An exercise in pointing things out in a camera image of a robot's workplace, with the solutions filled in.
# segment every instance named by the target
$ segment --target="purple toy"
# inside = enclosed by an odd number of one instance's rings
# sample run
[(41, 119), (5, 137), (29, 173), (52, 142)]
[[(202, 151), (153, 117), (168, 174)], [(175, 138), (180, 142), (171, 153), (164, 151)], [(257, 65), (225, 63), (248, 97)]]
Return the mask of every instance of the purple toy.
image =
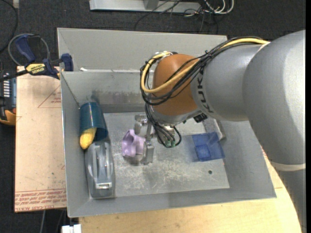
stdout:
[(126, 132), (122, 140), (122, 154), (124, 157), (135, 157), (143, 154), (145, 138), (134, 133), (134, 130)]

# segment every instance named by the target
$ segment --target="brown cardboard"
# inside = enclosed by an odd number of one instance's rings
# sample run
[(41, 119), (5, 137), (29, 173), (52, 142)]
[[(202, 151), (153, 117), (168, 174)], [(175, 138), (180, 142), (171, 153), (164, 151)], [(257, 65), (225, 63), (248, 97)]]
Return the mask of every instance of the brown cardboard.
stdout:
[(60, 81), (17, 79), (15, 212), (67, 205)]

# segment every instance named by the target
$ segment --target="gray floor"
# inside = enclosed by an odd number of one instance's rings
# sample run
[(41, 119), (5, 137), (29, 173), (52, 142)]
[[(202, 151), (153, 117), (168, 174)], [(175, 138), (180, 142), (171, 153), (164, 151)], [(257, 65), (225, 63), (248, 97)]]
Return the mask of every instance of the gray floor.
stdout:
[[(48, 43), (52, 59), (57, 56), (56, 28), (92, 28), (134, 30), (144, 15), (137, 12), (90, 12), (89, 0), (19, 0), (18, 33), (40, 34)], [(229, 37), (257, 35), (276, 39), (306, 27), (306, 0), (235, 0), (234, 10), (217, 17), (218, 24), (204, 24), (202, 34), (224, 34)], [(14, 12), (0, 1), (0, 47), (14, 25)], [(138, 25), (139, 31), (198, 33), (201, 20), (183, 16), (151, 14)], [(7, 50), (0, 54), (3, 67), (15, 68)], [(0, 232), (39, 232), (42, 213), (13, 213), (15, 129), (0, 125)], [(47, 213), (46, 230), (55, 232), (59, 211)]]

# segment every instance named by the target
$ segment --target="metal stand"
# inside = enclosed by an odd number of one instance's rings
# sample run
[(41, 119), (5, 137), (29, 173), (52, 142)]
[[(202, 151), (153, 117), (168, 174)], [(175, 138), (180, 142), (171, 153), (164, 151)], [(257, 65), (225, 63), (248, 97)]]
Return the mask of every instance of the metal stand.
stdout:
[[(163, 12), (171, 8), (176, 0), (90, 0), (90, 10), (113, 10), (113, 11), (141, 11)], [(183, 13), (187, 9), (198, 10), (197, 2), (180, 2), (174, 9), (174, 13)]]

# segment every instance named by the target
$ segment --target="box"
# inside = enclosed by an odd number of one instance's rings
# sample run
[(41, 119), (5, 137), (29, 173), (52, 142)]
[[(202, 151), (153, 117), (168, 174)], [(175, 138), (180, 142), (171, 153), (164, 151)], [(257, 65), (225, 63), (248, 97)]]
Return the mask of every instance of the box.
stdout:
[[(193, 120), (179, 125), (180, 146), (167, 150), (154, 140), (153, 163), (132, 166), (122, 157), (121, 140), (133, 128), (134, 116), (144, 111), (139, 68), (145, 60), (159, 50), (199, 56), (225, 37), (58, 29), (58, 38), (60, 54), (69, 52), (75, 63), (74, 72), (61, 75), (69, 217), (275, 197), (249, 122), (222, 122), (224, 160), (196, 159), (191, 135), (207, 129)], [(112, 199), (93, 199), (87, 187), (84, 152), (79, 146), (79, 108), (91, 98), (100, 104), (110, 135), (116, 173)]]

